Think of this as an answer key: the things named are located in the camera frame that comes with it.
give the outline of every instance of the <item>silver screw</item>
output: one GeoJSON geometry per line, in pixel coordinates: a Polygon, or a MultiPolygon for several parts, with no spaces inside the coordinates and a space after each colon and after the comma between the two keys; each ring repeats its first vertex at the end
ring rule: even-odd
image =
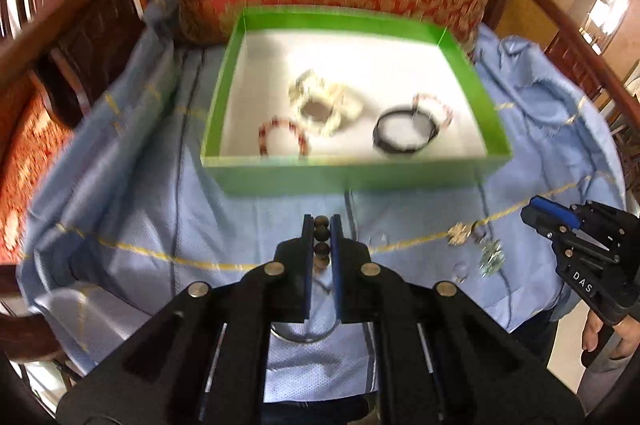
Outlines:
{"type": "Polygon", "coordinates": [[[380,267],[375,262],[366,262],[360,267],[360,271],[367,277],[375,277],[380,273],[380,267]]]}
{"type": "Polygon", "coordinates": [[[284,264],[278,261],[271,261],[264,265],[264,272],[271,277],[284,273],[284,264]]]}
{"type": "Polygon", "coordinates": [[[458,292],[458,288],[452,282],[444,281],[436,285],[436,291],[443,297],[453,297],[458,292]]]}
{"type": "Polygon", "coordinates": [[[194,298],[204,297],[209,293],[209,286],[205,282],[194,282],[187,288],[189,295],[194,298]]]}

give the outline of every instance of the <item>blue cloth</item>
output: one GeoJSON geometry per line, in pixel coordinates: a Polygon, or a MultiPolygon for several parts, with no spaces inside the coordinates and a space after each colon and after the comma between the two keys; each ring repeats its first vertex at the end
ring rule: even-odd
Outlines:
{"type": "MultiPolygon", "coordinates": [[[[22,291],[83,371],[191,282],[238,281],[269,261],[280,241],[299,235],[305,213],[341,214],[374,261],[413,283],[431,287],[466,265],[461,288],[509,331],[541,310],[555,307],[557,319],[574,307],[577,296],[555,274],[549,242],[521,222],[520,208],[534,195],[623,208],[622,171],[602,117],[538,46],[500,41],[481,27],[476,69],[513,159],[474,188],[228,198],[199,161],[225,48],[175,49],[176,8],[176,0],[158,0],[147,9],[148,28],[127,68],[77,130],[28,215],[22,291]],[[485,218],[506,255],[488,278],[478,270],[478,245],[452,247],[446,239],[457,222],[485,218]]],[[[323,275],[331,287],[330,273],[323,275]]],[[[322,333],[335,314],[330,295],[314,286],[307,330],[322,333]]],[[[266,401],[370,391],[369,338],[362,325],[338,325],[309,345],[273,336],[266,401]]]]}

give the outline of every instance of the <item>person's arm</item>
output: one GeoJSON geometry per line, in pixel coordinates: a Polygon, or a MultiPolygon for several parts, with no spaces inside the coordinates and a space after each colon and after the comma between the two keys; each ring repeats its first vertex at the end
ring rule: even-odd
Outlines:
{"type": "MultiPolygon", "coordinates": [[[[584,350],[593,351],[598,347],[598,332],[602,325],[599,317],[590,311],[582,331],[584,350]]],[[[587,413],[591,412],[609,392],[640,345],[640,323],[631,316],[627,316],[614,329],[620,337],[620,343],[606,361],[596,362],[589,367],[580,381],[578,397],[587,413]]]]}

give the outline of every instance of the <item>wooden chair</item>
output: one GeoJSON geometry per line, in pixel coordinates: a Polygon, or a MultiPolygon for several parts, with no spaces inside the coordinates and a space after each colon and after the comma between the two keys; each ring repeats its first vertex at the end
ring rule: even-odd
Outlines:
{"type": "MultiPolygon", "coordinates": [[[[82,36],[100,43],[103,47],[102,55],[110,51],[117,55],[128,56],[132,49],[133,38],[128,38],[126,44],[120,45],[116,36],[110,36],[110,32],[96,38],[86,27],[91,26],[97,18],[103,18],[105,10],[113,9],[112,0],[50,0],[45,8],[38,10],[32,22],[23,27],[22,33],[15,40],[5,40],[0,47],[0,88],[10,87],[14,82],[20,81],[30,68],[36,65],[46,55],[56,55],[56,50],[61,47],[68,49],[64,41],[78,40],[82,36]]],[[[151,0],[140,0],[146,6],[151,0]]],[[[484,16],[484,21],[489,27],[495,29],[500,21],[507,0],[490,0],[484,16]]],[[[558,37],[547,50],[549,58],[563,70],[567,76],[583,87],[585,93],[593,98],[594,90],[606,90],[615,101],[620,112],[625,116],[628,126],[633,131],[640,130],[640,105],[632,98],[623,87],[622,83],[613,74],[609,66],[601,56],[596,55],[578,32],[578,27],[568,15],[558,8],[551,0],[533,0],[558,26],[558,37]]],[[[138,20],[133,21],[131,11],[122,12],[125,17],[118,15],[110,22],[109,26],[118,25],[118,32],[122,33],[123,27],[128,27],[131,33],[140,34],[141,25],[138,20]]],[[[92,54],[91,63],[88,65],[74,66],[61,64],[62,61],[53,58],[59,66],[65,81],[71,86],[76,95],[81,111],[86,114],[92,103],[105,90],[114,76],[112,72],[100,73],[100,66],[106,64],[104,58],[92,54]]],[[[45,84],[44,88],[52,97],[53,110],[60,114],[60,119],[65,119],[65,107],[63,102],[57,103],[58,96],[62,95],[45,84]]],[[[16,333],[24,333],[24,329],[17,329],[16,333]]]]}

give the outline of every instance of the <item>red beaded bracelet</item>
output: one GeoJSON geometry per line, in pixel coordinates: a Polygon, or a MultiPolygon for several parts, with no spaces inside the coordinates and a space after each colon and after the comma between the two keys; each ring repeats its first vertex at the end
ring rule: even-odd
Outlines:
{"type": "Polygon", "coordinates": [[[418,103],[421,100],[433,100],[439,104],[444,111],[446,118],[444,119],[444,122],[440,124],[440,129],[447,129],[451,125],[451,122],[453,121],[453,110],[447,104],[444,104],[436,95],[418,93],[414,96],[414,101],[412,101],[412,108],[414,110],[418,108],[418,103]]]}
{"type": "Polygon", "coordinates": [[[258,146],[260,147],[260,156],[268,156],[267,153],[267,133],[274,128],[287,128],[298,137],[298,147],[300,147],[300,156],[306,156],[308,153],[308,145],[306,136],[300,127],[292,120],[285,120],[274,116],[270,121],[265,122],[258,129],[258,146]]]}

